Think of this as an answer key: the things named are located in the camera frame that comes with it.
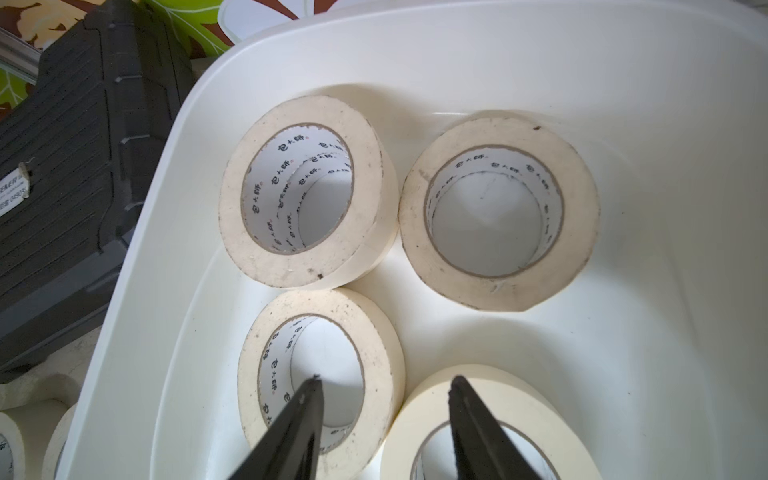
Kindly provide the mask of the masking tape roll two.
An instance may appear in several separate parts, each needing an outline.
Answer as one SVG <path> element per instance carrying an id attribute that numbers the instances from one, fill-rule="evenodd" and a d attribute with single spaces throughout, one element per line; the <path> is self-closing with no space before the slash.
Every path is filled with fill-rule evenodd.
<path id="1" fill-rule="evenodd" d="M 72 405 L 57 423 L 43 459 L 41 479 L 55 480 L 63 449 L 66 445 L 77 404 Z"/>

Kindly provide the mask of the masking tape roll four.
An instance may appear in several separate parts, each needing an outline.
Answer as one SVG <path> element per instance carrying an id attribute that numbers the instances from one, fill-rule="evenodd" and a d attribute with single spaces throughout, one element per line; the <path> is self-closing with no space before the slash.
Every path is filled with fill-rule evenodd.
<path id="1" fill-rule="evenodd" d="M 244 340 L 238 361 L 240 422 L 255 447 L 293 398 L 291 363 L 310 326 L 326 321 L 350 342 L 362 376 L 363 396 L 354 420 L 324 425 L 318 459 L 320 479 L 353 479 L 375 457 L 403 401 L 406 369 L 397 333 L 367 297 L 338 288 L 288 291 L 268 303 Z"/>

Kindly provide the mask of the masking tape roll one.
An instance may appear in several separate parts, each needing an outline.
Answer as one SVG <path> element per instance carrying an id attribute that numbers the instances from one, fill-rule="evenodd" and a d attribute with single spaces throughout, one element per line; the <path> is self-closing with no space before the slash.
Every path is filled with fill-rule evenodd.
<path id="1" fill-rule="evenodd" d="M 43 400 L 1 411 L 1 478 L 40 479 L 54 430 L 68 407 Z"/>

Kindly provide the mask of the white plastic storage box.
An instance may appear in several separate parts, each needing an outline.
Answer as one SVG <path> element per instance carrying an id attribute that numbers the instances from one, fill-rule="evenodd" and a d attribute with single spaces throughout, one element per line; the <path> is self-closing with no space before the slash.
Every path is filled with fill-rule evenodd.
<path id="1" fill-rule="evenodd" d="M 428 288 L 400 242 L 353 289 L 396 328 L 406 387 L 457 364 L 538 390 L 606 479 L 767 475 L 767 20 L 729 1 L 358 5 L 250 37 L 173 125 L 61 461 L 67 479 L 224 479 L 247 455 L 243 341 L 274 291 L 218 229 L 226 164 L 274 106 L 333 95 L 399 177 L 444 131 L 512 111 L 596 182 L 585 269 L 523 313 Z"/>

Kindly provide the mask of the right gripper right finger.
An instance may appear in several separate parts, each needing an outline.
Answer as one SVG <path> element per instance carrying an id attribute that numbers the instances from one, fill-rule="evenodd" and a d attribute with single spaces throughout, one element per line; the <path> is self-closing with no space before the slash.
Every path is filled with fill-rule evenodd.
<path id="1" fill-rule="evenodd" d="M 448 405 L 459 479 L 541 479 L 464 376 L 452 379 Z"/>

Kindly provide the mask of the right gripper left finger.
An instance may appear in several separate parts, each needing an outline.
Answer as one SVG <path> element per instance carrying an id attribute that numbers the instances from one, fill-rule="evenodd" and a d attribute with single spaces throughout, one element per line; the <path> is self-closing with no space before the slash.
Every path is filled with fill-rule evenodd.
<path id="1" fill-rule="evenodd" d="M 324 395 L 318 376 L 305 380 L 231 480 L 316 478 Z"/>

